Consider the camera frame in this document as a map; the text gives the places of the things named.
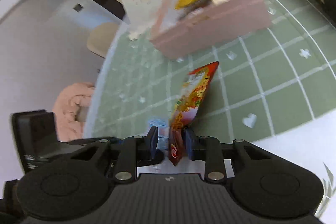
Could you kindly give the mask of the red snack packet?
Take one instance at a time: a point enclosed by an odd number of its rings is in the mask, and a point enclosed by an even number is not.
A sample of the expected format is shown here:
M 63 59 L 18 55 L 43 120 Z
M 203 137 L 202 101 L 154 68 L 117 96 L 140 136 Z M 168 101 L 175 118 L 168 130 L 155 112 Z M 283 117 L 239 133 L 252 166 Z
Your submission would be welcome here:
M 168 158 L 173 165 L 180 162 L 185 152 L 182 130 L 195 119 L 218 66 L 219 62 L 214 61 L 189 72 L 186 76 L 169 123 Z

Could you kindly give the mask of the pink blanket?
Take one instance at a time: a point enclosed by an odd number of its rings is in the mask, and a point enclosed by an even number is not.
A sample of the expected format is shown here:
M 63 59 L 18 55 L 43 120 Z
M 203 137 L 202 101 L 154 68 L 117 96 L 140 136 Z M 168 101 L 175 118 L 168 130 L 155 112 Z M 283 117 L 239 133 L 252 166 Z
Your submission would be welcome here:
M 74 83 L 60 92 L 52 109 L 59 141 L 83 138 L 85 122 L 78 121 L 77 114 L 81 108 L 91 105 L 94 92 L 94 84 L 88 82 Z

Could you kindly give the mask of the green grid tablecloth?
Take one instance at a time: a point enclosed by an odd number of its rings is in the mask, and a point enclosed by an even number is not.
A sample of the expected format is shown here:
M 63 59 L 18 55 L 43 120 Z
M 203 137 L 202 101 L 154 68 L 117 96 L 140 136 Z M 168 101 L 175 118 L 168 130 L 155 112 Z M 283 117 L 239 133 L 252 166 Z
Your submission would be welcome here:
M 270 27 L 175 60 L 121 26 L 89 110 L 86 138 L 125 138 L 166 124 L 187 74 L 218 61 L 194 127 L 256 141 L 335 109 L 335 24 L 315 0 L 265 0 Z

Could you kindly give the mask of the beige chair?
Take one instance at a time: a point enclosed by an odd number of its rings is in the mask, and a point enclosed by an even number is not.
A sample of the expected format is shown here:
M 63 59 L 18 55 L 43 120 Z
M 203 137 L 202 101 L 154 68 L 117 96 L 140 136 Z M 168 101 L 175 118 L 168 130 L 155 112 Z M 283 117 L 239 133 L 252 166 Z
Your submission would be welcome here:
M 117 34 L 119 25 L 113 22 L 102 23 L 94 28 L 87 40 L 87 48 L 95 55 L 106 58 L 108 50 Z

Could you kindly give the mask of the pink cardboard box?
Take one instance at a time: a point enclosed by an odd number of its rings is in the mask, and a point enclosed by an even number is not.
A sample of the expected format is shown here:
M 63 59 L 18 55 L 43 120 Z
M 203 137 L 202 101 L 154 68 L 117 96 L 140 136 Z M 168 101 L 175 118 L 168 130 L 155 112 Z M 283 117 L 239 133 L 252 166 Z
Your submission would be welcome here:
M 233 40 L 271 25 L 264 0 L 228 0 L 209 3 L 199 13 L 183 17 L 176 10 L 178 0 L 163 0 L 150 42 L 164 56 L 177 59 L 189 53 Z

